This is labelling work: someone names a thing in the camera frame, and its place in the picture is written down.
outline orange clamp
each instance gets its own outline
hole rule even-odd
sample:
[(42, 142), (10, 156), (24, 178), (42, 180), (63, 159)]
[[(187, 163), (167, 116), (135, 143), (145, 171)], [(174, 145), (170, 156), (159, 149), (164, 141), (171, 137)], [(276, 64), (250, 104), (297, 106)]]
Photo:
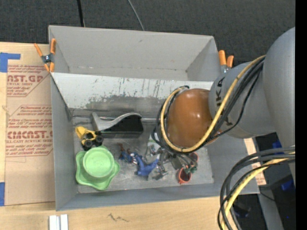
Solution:
[(227, 58), (227, 66), (232, 68), (233, 62), (234, 62), (234, 56), (228, 56), (228, 58)]
[(220, 65), (226, 65), (226, 54), (224, 50), (219, 51), (219, 59), (220, 59)]

